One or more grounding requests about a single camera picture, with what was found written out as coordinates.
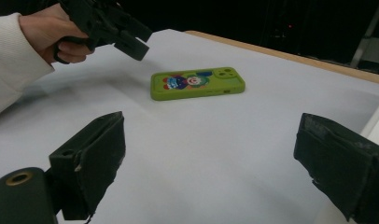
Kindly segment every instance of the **green phone case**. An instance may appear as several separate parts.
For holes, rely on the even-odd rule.
[[[161,72],[151,77],[151,98],[156,101],[235,94],[246,84],[232,67]]]

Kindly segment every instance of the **white sleeve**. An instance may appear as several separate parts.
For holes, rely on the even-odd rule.
[[[0,112],[18,100],[26,86],[54,71],[26,40],[20,15],[0,17]]]

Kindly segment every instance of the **table surface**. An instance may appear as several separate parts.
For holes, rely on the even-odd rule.
[[[122,111],[126,157],[92,223],[312,223],[328,198],[293,158],[301,115],[360,133],[379,83],[174,30],[147,44],[141,62],[104,46],[30,86],[0,115],[0,177],[48,169],[71,136]],[[154,73],[220,66],[242,75],[245,92],[150,98]]]

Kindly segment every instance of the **human hand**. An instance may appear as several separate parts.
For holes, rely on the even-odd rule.
[[[64,36],[87,38],[78,27],[70,21],[60,4],[45,8],[28,16],[19,16],[21,30],[35,51],[47,62],[55,63],[54,45]],[[92,54],[87,46],[62,41],[59,44],[58,57],[68,63],[85,61]]]

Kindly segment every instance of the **cartoon character print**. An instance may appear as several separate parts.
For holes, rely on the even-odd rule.
[[[209,83],[209,76],[212,72],[201,72],[188,75],[184,77],[182,74],[171,75],[163,79],[166,84],[163,87],[166,90],[183,90],[192,88],[204,88],[205,85]]]

